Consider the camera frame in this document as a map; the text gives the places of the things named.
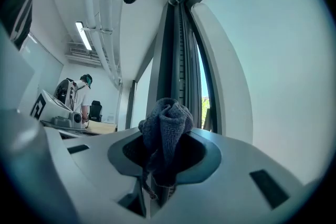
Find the black printed t-shirt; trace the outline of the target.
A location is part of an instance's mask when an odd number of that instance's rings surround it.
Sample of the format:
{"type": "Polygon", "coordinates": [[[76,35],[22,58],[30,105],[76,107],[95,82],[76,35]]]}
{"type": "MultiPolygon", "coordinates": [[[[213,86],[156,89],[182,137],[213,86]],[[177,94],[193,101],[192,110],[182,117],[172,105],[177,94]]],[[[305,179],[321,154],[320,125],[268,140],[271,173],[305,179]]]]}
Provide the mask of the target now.
{"type": "Polygon", "coordinates": [[[5,0],[0,7],[0,20],[18,50],[30,33],[33,0],[5,0]]]}

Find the dark blue cloth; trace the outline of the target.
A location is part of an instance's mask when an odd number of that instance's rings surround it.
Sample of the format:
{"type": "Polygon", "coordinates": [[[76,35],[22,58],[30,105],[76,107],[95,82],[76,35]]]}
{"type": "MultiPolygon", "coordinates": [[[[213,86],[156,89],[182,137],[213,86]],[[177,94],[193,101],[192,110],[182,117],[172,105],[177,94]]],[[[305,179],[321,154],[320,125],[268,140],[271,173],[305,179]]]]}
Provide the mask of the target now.
{"type": "Polygon", "coordinates": [[[138,128],[146,149],[141,181],[143,189],[152,200],[156,200],[158,196],[147,184],[148,176],[151,174],[158,186],[175,185],[176,148],[182,135],[191,131],[193,127],[193,116],[188,108],[172,98],[158,100],[152,112],[145,120],[140,121],[138,128]]]}

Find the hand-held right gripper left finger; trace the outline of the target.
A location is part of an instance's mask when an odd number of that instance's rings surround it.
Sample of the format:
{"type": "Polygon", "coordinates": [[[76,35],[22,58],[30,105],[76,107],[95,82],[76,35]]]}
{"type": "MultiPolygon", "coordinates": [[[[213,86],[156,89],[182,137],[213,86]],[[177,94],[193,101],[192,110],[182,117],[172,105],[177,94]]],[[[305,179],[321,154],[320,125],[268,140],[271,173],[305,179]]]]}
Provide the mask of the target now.
{"type": "Polygon", "coordinates": [[[0,110],[0,166],[16,224],[147,224],[97,192],[56,129],[16,110],[0,110]]]}

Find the white ceiling pipes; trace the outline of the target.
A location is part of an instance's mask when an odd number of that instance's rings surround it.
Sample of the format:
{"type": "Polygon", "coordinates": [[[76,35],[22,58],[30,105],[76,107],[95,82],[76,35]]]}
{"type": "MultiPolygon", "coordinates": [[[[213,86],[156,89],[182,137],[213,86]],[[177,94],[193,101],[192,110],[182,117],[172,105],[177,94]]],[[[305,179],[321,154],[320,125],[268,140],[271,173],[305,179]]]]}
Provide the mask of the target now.
{"type": "Polygon", "coordinates": [[[114,48],[120,47],[122,0],[83,0],[87,31],[110,81],[118,89],[122,77],[115,61],[114,48]]]}

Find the light wooden table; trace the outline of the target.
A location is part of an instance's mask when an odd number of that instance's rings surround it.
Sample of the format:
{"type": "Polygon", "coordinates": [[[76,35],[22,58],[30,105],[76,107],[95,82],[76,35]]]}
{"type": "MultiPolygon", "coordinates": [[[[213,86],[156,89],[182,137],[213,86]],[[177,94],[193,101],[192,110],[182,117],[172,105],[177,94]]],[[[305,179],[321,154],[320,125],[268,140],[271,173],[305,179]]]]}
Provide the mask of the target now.
{"type": "Polygon", "coordinates": [[[86,129],[91,133],[110,134],[114,133],[116,131],[116,128],[117,126],[113,123],[89,121],[88,127],[86,129]]]}

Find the white ceiling air vent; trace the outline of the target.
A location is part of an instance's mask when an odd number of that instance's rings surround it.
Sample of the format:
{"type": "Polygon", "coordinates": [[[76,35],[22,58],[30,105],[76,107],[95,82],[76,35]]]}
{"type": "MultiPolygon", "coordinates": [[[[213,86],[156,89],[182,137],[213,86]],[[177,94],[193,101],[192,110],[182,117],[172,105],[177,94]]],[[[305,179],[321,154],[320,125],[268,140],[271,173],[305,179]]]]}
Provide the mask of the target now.
{"type": "Polygon", "coordinates": [[[81,44],[68,43],[69,51],[72,54],[89,55],[89,50],[81,44]]]}

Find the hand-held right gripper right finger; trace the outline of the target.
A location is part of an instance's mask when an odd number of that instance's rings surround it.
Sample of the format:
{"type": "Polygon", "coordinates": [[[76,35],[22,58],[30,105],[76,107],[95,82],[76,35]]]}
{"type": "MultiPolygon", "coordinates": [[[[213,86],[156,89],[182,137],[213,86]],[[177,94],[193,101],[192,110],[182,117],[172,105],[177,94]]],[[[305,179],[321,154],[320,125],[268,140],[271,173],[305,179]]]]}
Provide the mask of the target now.
{"type": "Polygon", "coordinates": [[[318,181],[303,185],[291,172],[256,147],[209,131],[192,138],[207,146],[193,176],[211,174],[197,184],[179,185],[153,217],[153,224],[280,224],[310,198],[318,181]]]}

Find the green outdoor bushes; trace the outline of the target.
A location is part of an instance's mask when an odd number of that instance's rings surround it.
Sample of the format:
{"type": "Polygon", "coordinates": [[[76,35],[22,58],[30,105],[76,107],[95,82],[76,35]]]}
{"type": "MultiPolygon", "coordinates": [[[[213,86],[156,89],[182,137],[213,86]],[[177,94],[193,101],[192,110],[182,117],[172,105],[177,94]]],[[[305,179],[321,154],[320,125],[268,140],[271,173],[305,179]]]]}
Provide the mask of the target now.
{"type": "Polygon", "coordinates": [[[202,128],[205,124],[207,110],[210,108],[209,97],[202,97],[202,128]]]}

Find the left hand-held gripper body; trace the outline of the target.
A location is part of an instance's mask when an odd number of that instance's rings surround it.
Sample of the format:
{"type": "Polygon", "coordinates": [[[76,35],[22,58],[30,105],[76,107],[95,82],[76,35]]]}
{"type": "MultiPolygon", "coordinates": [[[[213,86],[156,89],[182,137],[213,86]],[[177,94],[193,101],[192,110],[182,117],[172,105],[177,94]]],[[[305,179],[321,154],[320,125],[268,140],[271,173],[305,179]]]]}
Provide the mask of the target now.
{"type": "Polygon", "coordinates": [[[76,130],[88,127],[82,123],[81,113],[74,112],[45,90],[41,90],[29,115],[52,126],[76,130]]]}

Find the black office chair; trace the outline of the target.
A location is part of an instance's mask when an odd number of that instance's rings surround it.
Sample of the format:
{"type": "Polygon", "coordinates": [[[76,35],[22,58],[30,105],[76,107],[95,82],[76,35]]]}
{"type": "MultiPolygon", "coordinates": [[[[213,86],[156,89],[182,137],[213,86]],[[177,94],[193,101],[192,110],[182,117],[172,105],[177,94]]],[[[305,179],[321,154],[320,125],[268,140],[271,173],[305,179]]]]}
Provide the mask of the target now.
{"type": "Polygon", "coordinates": [[[90,112],[89,112],[89,120],[95,121],[95,122],[101,122],[102,118],[102,105],[100,101],[92,101],[90,106],[90,112]]]}

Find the white frosted window sash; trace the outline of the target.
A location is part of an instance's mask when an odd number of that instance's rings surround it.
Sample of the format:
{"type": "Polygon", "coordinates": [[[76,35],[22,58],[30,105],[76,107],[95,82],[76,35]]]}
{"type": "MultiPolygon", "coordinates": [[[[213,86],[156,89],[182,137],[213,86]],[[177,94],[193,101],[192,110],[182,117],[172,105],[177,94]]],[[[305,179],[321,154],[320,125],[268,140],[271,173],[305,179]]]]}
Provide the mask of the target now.
{"type": "Polygon", "coordinates": [[[222,111],[222,133],[306,185],[336,142],[336,25],[323,0],[200,0],[191,8],[222,111]]]}

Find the long ceiling light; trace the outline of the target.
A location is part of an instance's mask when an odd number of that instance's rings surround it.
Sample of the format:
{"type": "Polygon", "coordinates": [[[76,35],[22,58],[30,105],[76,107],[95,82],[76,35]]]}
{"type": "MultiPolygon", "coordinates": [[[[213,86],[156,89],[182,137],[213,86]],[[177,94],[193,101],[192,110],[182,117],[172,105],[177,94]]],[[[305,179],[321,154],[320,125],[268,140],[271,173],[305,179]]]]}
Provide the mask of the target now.
{"type": "Polygon", "coordinates": [[[84,30],[83,23],[82,22],[76,22],[75,25],[76,25],[77,31],[79,33],[79,36],[80,36],[81,40],[83,41],[83,44],[84,44],[85,48],[88,51],[91,51],[92,48],[91,48],[91,45],[90,45],[89,40],[87,38],[86,31],[84,30]]]}

